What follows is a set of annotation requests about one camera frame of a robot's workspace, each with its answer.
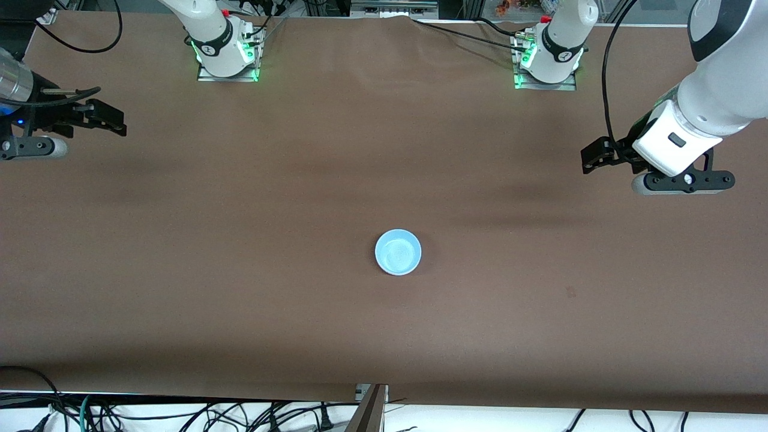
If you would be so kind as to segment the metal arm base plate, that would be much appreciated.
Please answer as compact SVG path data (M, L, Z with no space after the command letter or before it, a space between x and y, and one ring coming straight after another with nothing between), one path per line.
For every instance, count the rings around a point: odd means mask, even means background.
M192 40L199 62L197 79L201 82L257 82L265 30L234 17L228 23L232 25L228 41Z
M575 91L577 89L575 71L583 55L580 47L577 51L554 53L546 47L540 47L533 33L517 32L510 38L513 47L514 82L516 89L544 91Z

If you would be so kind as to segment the brown wooden beam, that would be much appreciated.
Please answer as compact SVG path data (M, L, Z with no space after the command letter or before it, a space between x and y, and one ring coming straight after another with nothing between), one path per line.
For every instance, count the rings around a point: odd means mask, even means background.
M375 383L364 402L359 403L344 432L382 432L389 386Z

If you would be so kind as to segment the blue bowl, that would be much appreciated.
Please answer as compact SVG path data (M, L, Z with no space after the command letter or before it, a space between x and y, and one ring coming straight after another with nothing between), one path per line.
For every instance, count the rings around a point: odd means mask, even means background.
M384 273L404 276L419 266L422 246L414 233L404 229L392 229L383 233L376 241L374 257Z

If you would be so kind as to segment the grey power strip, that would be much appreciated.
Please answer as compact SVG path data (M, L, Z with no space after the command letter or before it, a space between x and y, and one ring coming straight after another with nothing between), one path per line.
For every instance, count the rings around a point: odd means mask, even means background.
M350 0L350 17L439 19L438 0Z

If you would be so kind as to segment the brown table cover sheet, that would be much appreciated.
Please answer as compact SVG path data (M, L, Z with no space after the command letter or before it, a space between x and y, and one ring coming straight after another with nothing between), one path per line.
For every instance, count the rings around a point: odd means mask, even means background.
M198 82L170 14L115 49L35 32L77 130L0 162L0 364L62 391L768 413L768 121L716 146L734 188L584 175L604 134L596 28L576 91L516 89L501 47L406 19L290 19L252 83ZM410 274L378 238L414 233Z

